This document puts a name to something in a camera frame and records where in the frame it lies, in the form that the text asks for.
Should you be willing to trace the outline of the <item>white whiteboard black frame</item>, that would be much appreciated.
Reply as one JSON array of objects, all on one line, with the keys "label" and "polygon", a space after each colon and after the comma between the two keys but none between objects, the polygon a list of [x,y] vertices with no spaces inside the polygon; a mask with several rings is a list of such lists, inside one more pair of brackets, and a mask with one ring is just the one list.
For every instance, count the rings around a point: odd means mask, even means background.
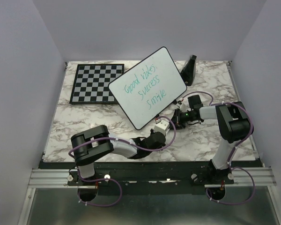
[{"label": "white whiteboard black frame", "polygon": [[108,85],[137,130],[181,96],[187,86],[166,47],[161,47]]}]

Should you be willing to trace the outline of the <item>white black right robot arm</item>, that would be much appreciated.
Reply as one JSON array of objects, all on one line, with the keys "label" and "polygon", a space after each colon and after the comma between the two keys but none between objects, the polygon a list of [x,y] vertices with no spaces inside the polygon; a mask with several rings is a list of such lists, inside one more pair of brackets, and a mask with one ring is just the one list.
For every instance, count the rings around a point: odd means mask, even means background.
[{"label": "white black right robot arm", "polygon": [[210,183],[218,183],[223,178],[222,170],[228,170],[237,147],[253,133],[253,124],[241,101],[204,106],[199,95],[188,97],[187,108],[180,100],[179,108],[174,111],[170,129],[184,129],[189,122],[202,123],[217,120],[222,137],[215,156],[211,159],[212,169],[207,170],[206,178]]}]

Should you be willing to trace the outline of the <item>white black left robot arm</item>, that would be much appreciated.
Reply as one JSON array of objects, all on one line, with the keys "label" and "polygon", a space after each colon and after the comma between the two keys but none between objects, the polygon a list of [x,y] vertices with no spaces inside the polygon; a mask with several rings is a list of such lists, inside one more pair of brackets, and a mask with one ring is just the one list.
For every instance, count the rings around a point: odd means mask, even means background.
[{"label": "white black left robot arm", "polygon": [[84,185],[90,185],[95,178],[94,162],[112,153],[126,157],[127,159],[141,159],[151,154],[150,150],[156,150],[165,146],[166,131],[158,128],[151,129],[148,137],[136,137],[129,139],[129,145],[116,140],[116,135],[109,133],[105,125],[91,128],[77,133],[71,137],[72,148],[76,166],[79,169],[78,179]]}]

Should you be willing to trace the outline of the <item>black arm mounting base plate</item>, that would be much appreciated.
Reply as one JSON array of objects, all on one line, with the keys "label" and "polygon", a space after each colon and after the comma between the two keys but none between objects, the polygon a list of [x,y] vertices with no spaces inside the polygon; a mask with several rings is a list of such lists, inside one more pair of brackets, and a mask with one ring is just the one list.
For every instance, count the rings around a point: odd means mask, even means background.
[{"label": "black arm mounting base plate", "polygon": [[207,188],[266,186],[271,169],[259,161],[237,161],[236,169],[215,178],[207,162],[97,162],[95,176],[81,180],[73,163],[45,163],[33,171],[31,184],[42,188],[76,188],[99,195],[203,195]]}]

